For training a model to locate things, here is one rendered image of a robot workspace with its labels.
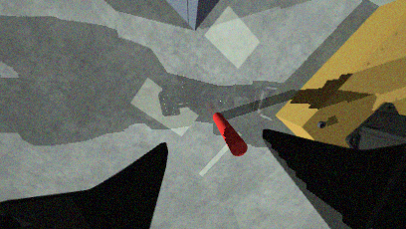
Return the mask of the red peg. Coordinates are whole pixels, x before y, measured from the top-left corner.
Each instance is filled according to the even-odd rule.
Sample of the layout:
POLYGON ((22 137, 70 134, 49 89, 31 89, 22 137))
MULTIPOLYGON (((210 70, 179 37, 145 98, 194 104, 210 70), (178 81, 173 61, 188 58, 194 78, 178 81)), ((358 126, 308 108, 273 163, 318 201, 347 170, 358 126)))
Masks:
POLYGON ((224 140, 226 141, 230 151, 235 156, 241 156, 246 153, 248 146, 227 122, 220 113, 213 115, 213 120, 219 128, 224 140))

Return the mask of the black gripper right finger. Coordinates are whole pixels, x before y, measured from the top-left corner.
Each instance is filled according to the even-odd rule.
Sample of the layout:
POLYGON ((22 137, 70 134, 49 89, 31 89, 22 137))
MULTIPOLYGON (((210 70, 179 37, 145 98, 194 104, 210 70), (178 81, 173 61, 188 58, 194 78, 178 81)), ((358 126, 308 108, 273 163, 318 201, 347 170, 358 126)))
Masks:
POLYGON ((406 168, 406 143, 346 148, 271 129, 263 141, 330 229, 370 229, 406 168))

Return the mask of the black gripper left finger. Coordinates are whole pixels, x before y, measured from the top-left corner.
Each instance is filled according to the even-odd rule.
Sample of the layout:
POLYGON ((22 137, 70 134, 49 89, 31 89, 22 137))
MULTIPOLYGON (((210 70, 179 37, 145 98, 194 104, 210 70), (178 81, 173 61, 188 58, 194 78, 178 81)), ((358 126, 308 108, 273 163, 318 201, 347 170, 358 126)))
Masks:
POLYGON ((166 169, 166 142, 88 190, 0 202, 23 229, 150 229, 166 169))

